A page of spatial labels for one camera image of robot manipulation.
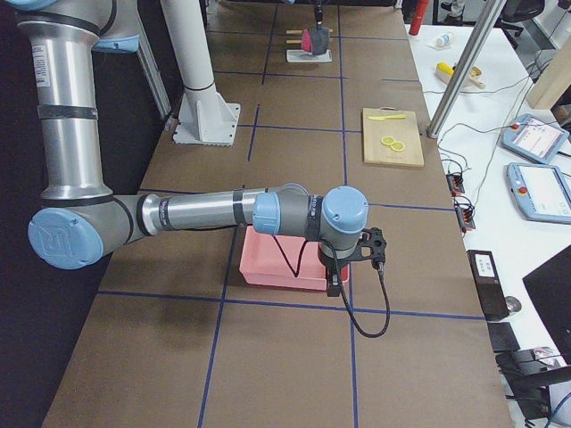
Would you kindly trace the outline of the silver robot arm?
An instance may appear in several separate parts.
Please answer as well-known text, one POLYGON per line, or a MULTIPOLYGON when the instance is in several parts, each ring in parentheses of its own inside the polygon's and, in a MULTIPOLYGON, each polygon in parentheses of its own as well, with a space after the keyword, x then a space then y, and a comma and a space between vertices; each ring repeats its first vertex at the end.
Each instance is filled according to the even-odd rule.
POLYGON ((134 1, 14 1, 29 38, 48 175, 29 242, 48 264, 78 269, 146 236, 252 226, 318 244, 327 293, 343 294, 343 268, 372 244, 368 202, 339 186, 312 195, 287 184, 160 197, 117 195, 103 181, 93 52, 134 53, 142 26, 134 1))

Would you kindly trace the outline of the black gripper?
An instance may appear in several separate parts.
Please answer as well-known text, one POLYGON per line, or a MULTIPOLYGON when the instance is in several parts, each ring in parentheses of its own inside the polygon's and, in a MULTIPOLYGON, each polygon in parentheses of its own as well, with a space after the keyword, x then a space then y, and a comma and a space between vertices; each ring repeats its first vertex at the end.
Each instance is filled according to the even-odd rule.
POLYGON ((321 28, 324 17, 322 0, 313 1, 313 12, 314 12, 315 26, 317 28, 321 28))
POLYGON ((347 262, 341 261, 337 251, 327 243, 319 244, 318 259, 326 271, 327 296, 338 297, 343 288, 343 269, 347 262))

